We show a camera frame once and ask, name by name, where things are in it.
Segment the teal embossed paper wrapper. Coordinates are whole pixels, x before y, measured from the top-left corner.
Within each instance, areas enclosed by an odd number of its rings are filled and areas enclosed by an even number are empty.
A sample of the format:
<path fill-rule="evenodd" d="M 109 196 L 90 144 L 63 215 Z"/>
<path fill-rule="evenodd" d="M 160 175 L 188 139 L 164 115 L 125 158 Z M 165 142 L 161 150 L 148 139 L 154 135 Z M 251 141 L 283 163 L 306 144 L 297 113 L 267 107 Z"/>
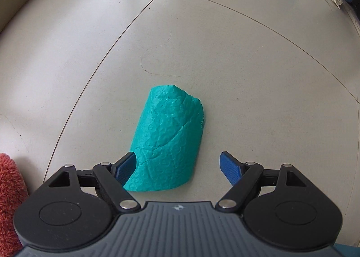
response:
<path fill-rule="evenodd" d="M 200 99 L 175 85 L 153 87 L 130 145 L 137 165 L 125 189 L 165 191 L 187 183 L 193 175 L 204 121 Z"/>

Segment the red fluffy slipper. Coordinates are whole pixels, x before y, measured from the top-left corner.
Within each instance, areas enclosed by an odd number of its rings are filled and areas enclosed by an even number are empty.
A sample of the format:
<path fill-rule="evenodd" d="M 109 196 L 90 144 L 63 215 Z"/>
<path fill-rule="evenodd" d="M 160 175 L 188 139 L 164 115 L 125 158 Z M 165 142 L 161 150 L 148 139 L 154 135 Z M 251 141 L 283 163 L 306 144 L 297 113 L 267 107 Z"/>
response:
<path fill-rule="evenodd" d="M 1 256 L 14 256 L 22 245 L 14 229 L 14 214 L 28 192 L 16 163 L 1 154 Z"/>

